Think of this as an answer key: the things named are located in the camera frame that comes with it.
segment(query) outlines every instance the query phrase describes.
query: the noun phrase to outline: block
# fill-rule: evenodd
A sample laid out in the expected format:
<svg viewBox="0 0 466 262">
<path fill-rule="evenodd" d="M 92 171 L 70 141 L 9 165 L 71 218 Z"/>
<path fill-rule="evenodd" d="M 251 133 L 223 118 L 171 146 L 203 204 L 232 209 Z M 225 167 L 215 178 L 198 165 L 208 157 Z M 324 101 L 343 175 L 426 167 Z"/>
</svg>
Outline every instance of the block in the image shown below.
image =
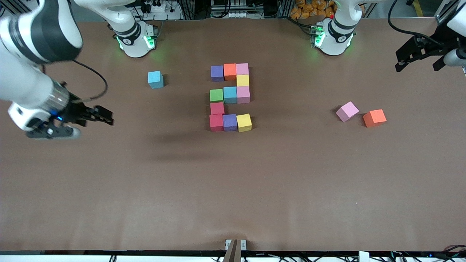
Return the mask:
<svg viewBox="0 0 466 262">
<path fill-rule="evenodd" d="M 225 103 L 236 103 L 236 86 L 228 86 L 223 88 L 223 101 Z"/>
<path fill-rule="evenodd" d="M 359 112 L 359 109 L 353 104 L 348 102 L 336 112 L 336 115 L 343 121 L 346 122 Z"/>
<path fill-rule="evenodd" d="M 363 116 L 366 127 L 374 127 L 387 122 L 382 109 L 372 110 Z"/>
<path fill-rule="evenodd" d="M 223 130 L 225 131 L 238 130 L 238 122 L 236 120 L 236 114 L 223 115 Z"/>
<path fill-rule="evenodd" d="M 253 123 L 251 122 L 251 116 L 249 114 L 236 116 L 236 121 L 238 122 L 239 132 L 246 132 L 253 128 Z"/>
<path fill-rule="evenodd" d="M 223 89 L 212 89 L 210 90 L 210 102 L 223 102 Z"/>
<path fill-rule="evenodd" d="M 249 75 L 249 64 L 236 64 L 236 75 Z"/>
<path fill-rule="evenodd" d="M 210 114 L 211 115 L 224 115 L 225 107 L 223 102 L 210 103 Z"/>
<path fill-rule="evenodd" d="M 249 103 L 251 101 L 251 94 L 249 93 L 248 86 L 236 87 L 237 103 Z"/>
<path fill-rule="evenodd" d="M 223 131 L 223 115 L 210 115 L 209 124 L 212 132 Z"/>
<path fill-rule="evenodd" d="M 210 77 L 213 82 L 223 82 L 223 66 L 211 66 Z"/>
<path fill-rule="evenodd" d="M 236 76 L 236 86 L 249 86 L 249 75 Z"/>
<path fill-rule="evenodd" d="M 236 64 L 223 64 L 223 77 L 225 81 L 236 80 Z"/>
<path fill-rule="evenodd" d="M 147 82 L 152 89 L 164 87 L 164 76 L 160 71 L 154 71 L 147 73 Z"/>
</svg>

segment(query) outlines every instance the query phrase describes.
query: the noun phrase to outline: cube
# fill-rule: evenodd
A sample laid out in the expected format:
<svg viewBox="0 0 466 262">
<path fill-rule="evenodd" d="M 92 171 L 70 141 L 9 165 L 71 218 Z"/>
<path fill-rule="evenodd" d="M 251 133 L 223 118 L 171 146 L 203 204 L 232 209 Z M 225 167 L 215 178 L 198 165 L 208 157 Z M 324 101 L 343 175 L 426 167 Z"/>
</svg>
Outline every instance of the cube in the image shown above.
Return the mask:
<svg viewBox="0 0 466 262">
<path fill-rule="evenodd" d="M 359 109 L 353 104 L 348 102 L 336 112 L 336 115 L 343 121 L 346 122 L 359 112 Z"/>
<path fill-rule="evenodd" d="M 249 114 L 236 116 L 236 121 L 238 122 L 239 132 L 246 132 L 253 128 L 253 123 L 251 122 L 251 116 Z"/>
<path fill-rule="evenodd" d="M 236 75 L 249 75 L 249 64 L 236 64 Z"/>
<path fill-rule="evenodd" d="M 223 101 L 225 103 L 236 103 L 236 86 L 228 86 L 223 88 Z"/>
<path fill-rule="evenodd" d="M 223 77 L 225 81 L 236 79 L 236 64 L 223 64 Z"/>
<path fill-rule="evenodd" d="M 363 118 L 366 123 L 366 127 L 378 126 L 387 122 L 382 109 L 369 111 L 369 113 L 365 114 Z"/>
<path fill-rule="evenodd" d="M 222 89 L 212 89 L 210 90 L 210 102 L 223 102 L 223 90 Z"/>
<path fill-rule="evenodd" d="M 223 82 L 223 66 L 211 66 L 210 77 L 213 82 Z"/>
<path fill-rule="evenodd" d="M 236 87 L 237 103 L 249 103 L 251 101 L 251 95 L 249 93 L 248 86 Z"/>
<path fill-rule="evenodd" d="M 236 120 L 236 114 L 223 115 L 223 130 L 225 131 L 238 130 L 238 122 Z"/>
<path fill-rule="evenodd" d="M 236 76 L 236 86 L 249 86 L 249 75 Z"/>
<path fill-rule="evenodd" d="M 224 115 L 225 107 L 223 102 L 210 103 L 210 114 L 211 115 Z"/>
<path fill-rule="evenodd" d="M 212 132 L 223 131 L 223 115 L 210 115 L 209 124 Z"/>
<path fill-rule="evenodd" d="M 160 71 L 154 71 L 147 73 L 147 82 L 152 89 L 164 87 L 164 76 Z"/>
</svg>

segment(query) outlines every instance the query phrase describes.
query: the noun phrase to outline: yellow cube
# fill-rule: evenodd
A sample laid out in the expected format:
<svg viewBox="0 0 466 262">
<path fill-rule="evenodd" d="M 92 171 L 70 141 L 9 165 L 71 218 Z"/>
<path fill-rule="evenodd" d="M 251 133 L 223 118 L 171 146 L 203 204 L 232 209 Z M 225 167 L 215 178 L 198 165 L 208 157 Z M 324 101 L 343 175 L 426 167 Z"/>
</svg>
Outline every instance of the yellow cube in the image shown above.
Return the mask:
<svg viewBox="0 0 466 262">
<path fill-rule="evenodd" d="M 236 86 L 249 86 L 249 75 L 236 76 Z"/>
<path fill-rule="evenodd" d="M 236 121 L 238 122 L 239 132 L 246 132 L 253 128 L 253 123 L 251 122 L 251 116 L 249 114 L 236 116 Z"/>
</svg>

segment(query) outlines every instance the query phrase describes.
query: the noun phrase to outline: orange cube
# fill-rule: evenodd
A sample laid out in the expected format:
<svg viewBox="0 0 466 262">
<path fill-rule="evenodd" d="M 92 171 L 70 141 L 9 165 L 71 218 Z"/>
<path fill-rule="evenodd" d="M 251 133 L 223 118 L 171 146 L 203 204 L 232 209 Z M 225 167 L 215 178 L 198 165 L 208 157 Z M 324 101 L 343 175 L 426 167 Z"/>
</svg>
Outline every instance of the orange cube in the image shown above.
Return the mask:
<svg viewBox="0 0 466 262">
<path fill-rule="evenodd" d="M 223 64 L 223 77 L 225 81 L 236 80 L 236 64 Z"/>
<path fill-rule="evenodd" d="M 369 113 L 365 114 L 363 118 L 366 123 L 366 127 L 378 126 L 387 122 L 382 109 L 369 111 Z"/>
</svg>

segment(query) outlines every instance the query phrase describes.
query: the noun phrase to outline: table surface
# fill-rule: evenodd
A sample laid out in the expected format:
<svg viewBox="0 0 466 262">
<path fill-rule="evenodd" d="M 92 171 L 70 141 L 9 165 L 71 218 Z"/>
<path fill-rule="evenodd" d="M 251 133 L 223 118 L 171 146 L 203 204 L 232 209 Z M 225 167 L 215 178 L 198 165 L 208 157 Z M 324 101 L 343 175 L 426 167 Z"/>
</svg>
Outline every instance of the table surface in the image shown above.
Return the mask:
<svg viewBox="0 0 466 262">
<path fill-rule="evenodd" d="M 395 20 L 432 33 L 433 19 Z M 247 239 L 253 250 L 442 250 L 466 241 L 466 89 L 436 58 L 396 73 L 409 38 L 363 20 L 341 56 L 312 49 L 278 20 L 167 22 L 157 50 L 118 49 L 105 23 L 79 24 L 79 61 L 110 90 L 96 101 L 115 126 L 82 138 L 25 137 L 0 103 L 0 249 L 208 250 Z M 248 62 L 249 132 L 207 131 L 211 65 Z M 152 90 L 147 72 L 166 86 Z M 73 63 L 47 67 L 80 97 L 101 80 Z M 342 123 L 348 101 L 388 123 Z"/>
</svg>

